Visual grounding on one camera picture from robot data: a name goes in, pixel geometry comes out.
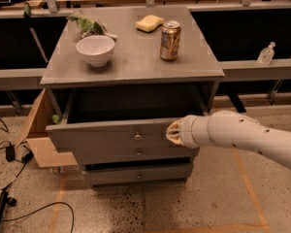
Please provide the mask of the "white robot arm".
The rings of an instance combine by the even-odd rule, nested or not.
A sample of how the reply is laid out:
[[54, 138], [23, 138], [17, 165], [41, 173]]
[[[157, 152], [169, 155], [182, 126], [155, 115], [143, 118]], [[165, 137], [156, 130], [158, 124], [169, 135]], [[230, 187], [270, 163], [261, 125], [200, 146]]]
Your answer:
[[167, 128], [166, 137], [190, 149], [213, 146], [253, 151], [291, 170], [291, 132], [263, 126], [232, 111], [182, 117]]

